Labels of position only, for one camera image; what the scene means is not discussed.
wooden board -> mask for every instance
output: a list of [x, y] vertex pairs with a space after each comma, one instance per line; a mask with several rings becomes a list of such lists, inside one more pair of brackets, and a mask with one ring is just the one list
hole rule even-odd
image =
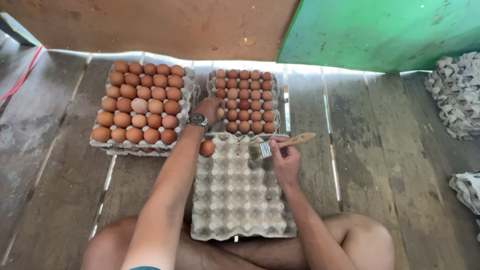
[[396, 269], [409, 269], [363, 73], [328, 67], [324, 71], [344, 211], [385, 225], [395, 243]]
[[117, 155], [98, 218], [99, 230], [112, 221], [140, 214], [166, 159]]
[[[13, 38], [7, 37], [0, 46], [0, 98], [7, 94], [28, 70], [36, 47], [21, 46]], [[0, 116], [7, 100], [0, 101]]]
[[42, 51], [0, 118], [0, 254], [22, 207], [31, 199], [85, 59], [85, 55]]
[[111, 160], [88, 142], [117, 59], [95, 56], [89, 63], [22, 218], [8, 269], [80, 269]]
[[299, 2], [5, 0], [2, 7], [49, 49], [275, 61]]
[[400, 75], [367, 81], [410, 268], [466, 269]]
[[418, 123], [425, 156], [433, 166], [435, 180], [443, 200], [443, 209], [451, 224], [466, 269], [480, 265], [479, 228], [476, 216], [460, 203], [456, 192], [448, 186], [453, 173], [475, 172], [480, 169], [480, 145], [474, 141], [458, 141], [447, 132], [440, 120], [440, 109], [423, 81], [428, 73], [403, 74], [402, 79], [412, 113]]
[[319, 67], [288, 65], [288, 93], [291, 133], [315, 132], [317, 136], [300, 145], [300, 183], [320, 216], [339, 212], [325, 113], [322, 75]]

stack of egg trays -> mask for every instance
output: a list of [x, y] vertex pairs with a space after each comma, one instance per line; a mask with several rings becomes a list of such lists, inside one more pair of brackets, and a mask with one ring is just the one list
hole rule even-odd
[[[208, 77], [207, 77], [207, 92], [208, 92], [208, 96], [209, 97], [214, 97], [215, 96], [215, 92], [216, 92], [216, 87], [215, 87], [215, 82], [216, 82], [216, 79], [217, 77], [215, 77], [216, 75], [216, 70], [212, 70], [209, 74], [208, 74]], [[275, 118], [274, 118], [274, 121], [273, 121], [273, 124], [275, 124], [275, 132], [274, 134], [279, 134], [279, 131], [280, 131], [280, 111], [278, 111], [277, 107], [278, 107], [278, 95], [279, 93], [282, 93], [283, 94], [283, 91], [280, 92], [279, 89], [278, 89], [278, 82], [276, 80], [276, 77], [275, 77], [275, 74], [272, 73], [272, 103], [273, 103], [273, 113], [275, 114]], [[226, 130], [226, 125], [228, 123], [228, 120], [225, 119], [219, 123], [216, 123], [213, 127], [210, 128], [210, 131], [207, 133], [208, 135], [213, 135], [215, 132], [225, 132]], [[237, 131], [235, 133], [236, 136], [242, 136], [242, 133], [240, 131]], [[247, 136], [255, 136], [255, 134], [253, 134], [253, 132], [250, 130], [247, 134]]]
[[[176, 115], [179, 125], [174, 129], [174, 131], [177, 133], [177, 140], [180, 139], [180, 136], [183, 133], [183, 129], [185, 128], [185, 125], [187, 124], [187, 120], [189, 117], [189, 113], [193, 108], [195, 108], [196, 104], [198, 103], [198, 99], [200, 97], [200, 87], [197, 84], [196, 81], [196, 75], [195, 75], [195, 70], [184, 67], [185, 70], [185, 76], [182, 77], [183, 79], [183, 87], [180, 89], [182, 98], [179, 101], [180, 104], [180, 112]], [[110, 68], [108, 74], [110, 74], [113, 69], [113, 65]], [[110, 79], [107, 77], [106, 81], [106, 88], [112, 86]], [[134, 111], [130, 113], [130, 115], [133, 117], [136, 115]], [[162, 113], [161, 116], [165, 117], [167, 115], [166, 112]], [[98, 122], [95, 120], [94, 124], [94, 129], [99, 127], [100, 125]], [[110, 127], [110, 130], [114, 130], [117, 127], [115, 125]], [[149, 129], [149, 126], [143, 127], [143, 131], [145, 132], [147, 129]], [[165, 128], [161, 126], [158, 131], [162, 132]], [[136, 155], [136, 156], [152, 156], [152, 157], [167, 157], [173, 147], [177, 144], [177, 141], [173, 142], [172, 144], [165, 144], [162, 141], [158, 140], [155, 144], [150, 144], [147, 143], [145, 140], [140, 141], [138, 144], [134, 144], [128, 140], [124, 141], [123, 143], [118, 143], [115, 142], [113, 139], [108, 140], [105, 143], [97, 142], [95, 141], [91, 136], [90, 136], [90, 145], [95, 146], [95, 147], [100, 147], [103, 150], [107, 152], [109, 155]]]
[[270, 136], [235, 136], [227, 132], [205, 135], [204, 140], [214, 143], [215, 152], [198, 159], [193, 187], [193, 239], [297, 236], [287, 200], [273, 173], [272, 159], [249, 162], [248, 145]]

